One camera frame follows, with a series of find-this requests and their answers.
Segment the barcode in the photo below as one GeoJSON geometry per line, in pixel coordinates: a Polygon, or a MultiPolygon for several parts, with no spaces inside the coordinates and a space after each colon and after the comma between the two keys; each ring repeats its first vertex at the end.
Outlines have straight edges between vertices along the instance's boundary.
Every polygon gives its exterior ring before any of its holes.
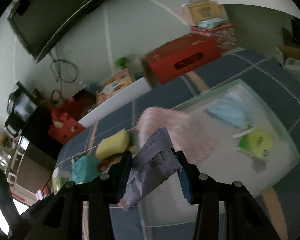
{"type": "Polygon", "coordinates": [[[164,151],[161,151],[149,161],[149,165],[151,168],[154,168],[154,166],[156,166],[157,164],[163,164],[167,161],[168,159],[166,154],[164,153],[164,151]]]}

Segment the white wall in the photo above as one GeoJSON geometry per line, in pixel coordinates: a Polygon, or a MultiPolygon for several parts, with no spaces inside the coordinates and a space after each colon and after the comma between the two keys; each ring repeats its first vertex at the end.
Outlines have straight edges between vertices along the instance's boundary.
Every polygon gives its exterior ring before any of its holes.
{"type": "Polygon", "coordinates": [[[282,28],[292,33],[292,16],[287,13],[244,4],[227,4],[225,9],[234,24],[237,46],[267,57],[273,57],[276,46],[283,44],[282,28]]]}
{"type": "MultiPolygon", "coordinates": [[[[77,83],[65,84],[64,95],[79,91],[81,82],[109,78],[119,57],[145,54],[189,33],[189,27],[178,18],[185,2],[188,0],[108,0],[87,15],[57,45],[60,58],[79,67],[77,83]]],[[[45,96],[59,88],[50,71],[51,58],[46,56],[34,64],[15,38],[7,17],[8,12],[0,19],[0,131],[15,82],[21,81],[29,90],[36,86],[45,96]]]]}

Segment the plastic bag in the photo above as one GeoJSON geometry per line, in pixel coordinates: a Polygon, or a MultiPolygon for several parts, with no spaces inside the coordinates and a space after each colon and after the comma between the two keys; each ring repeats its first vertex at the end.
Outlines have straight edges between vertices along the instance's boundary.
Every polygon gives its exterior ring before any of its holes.
{"type": "Polygon", "coordinates": [[[172,151],[167,129],[157,129],[133,158],[132,168],[119,206],[128,210],[182,168],[172,151]]]}

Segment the tissue box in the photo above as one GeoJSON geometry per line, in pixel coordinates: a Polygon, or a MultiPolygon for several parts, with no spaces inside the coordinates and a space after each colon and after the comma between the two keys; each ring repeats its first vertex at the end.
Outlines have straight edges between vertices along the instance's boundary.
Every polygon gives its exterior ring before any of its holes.
{"type": "Polygon", "coordinates": [[[146,61],[164,84],[220,57],[212,38],[190,33],[149,52],[146,61]]]}
{"type": "Polygon", "coordinates": [[[197,27],[191,27],[190,29],[192,33],[212,38],[216,42],[216,45],[220,48],[221,52],[237,47],[233,24],[220,25],[210,30],[203,30],[197,27]]]}

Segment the screw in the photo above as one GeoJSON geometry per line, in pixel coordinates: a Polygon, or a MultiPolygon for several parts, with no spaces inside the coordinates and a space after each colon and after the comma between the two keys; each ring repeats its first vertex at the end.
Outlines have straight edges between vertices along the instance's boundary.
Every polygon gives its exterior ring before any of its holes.
{"type": "Polygon", "coordinates": [[[75,185],[75,183],[74,183],[72,180],[67,181],[67,182],[65,183],[65,186],[68,187],[68,188],[73,187],[74,185],[75,185]]]}
{"type": "Polygon", "coordinates": [[[198,178],[201,180],[206,180],[208,178],[208,176],[204,173],[201,173],[201,174],[199,174],[198,178]]]}
{"type": "Polygon", "coordinates": [[[102,180],[106,180],[106,179],[109,179],[110,178],[110,175],[108,173],[103,173],[100,175],[100,179],[102,180]]]}
{"type": "Polygon", "coordinates": [[[238,181],[238,180],[236,180],[236,181],[234,182],[234,185],[235,185],[236,187],[242,187],[242,186],[243,186],[242,182],[241,182],[241,181],[238,181]]]}

